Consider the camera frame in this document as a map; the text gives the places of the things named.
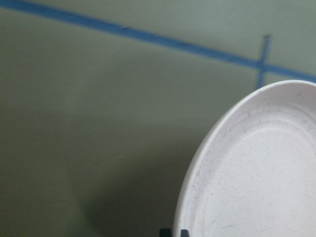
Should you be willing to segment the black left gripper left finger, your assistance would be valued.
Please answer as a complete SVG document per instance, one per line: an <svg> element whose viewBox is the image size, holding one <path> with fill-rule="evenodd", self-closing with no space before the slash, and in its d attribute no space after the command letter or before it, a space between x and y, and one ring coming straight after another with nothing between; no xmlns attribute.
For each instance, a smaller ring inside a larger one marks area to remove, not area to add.
<svg viewBox="0 0 316 237"><path fill-rule="evenodd" d="M171 229L160 229L159 230L159 237L171 237Z"/></svg>

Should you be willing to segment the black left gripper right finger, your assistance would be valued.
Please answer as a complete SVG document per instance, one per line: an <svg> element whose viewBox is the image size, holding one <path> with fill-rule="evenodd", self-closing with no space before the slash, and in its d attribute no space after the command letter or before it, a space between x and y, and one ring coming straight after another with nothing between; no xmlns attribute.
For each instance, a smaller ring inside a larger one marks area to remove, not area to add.
<svg viewBox="0 0 316 237"><path fill-rule="evenodd" d="M182 230L180 231L180 237L190 237L189 231L186 230L186 229L182 229Z"/></svg>

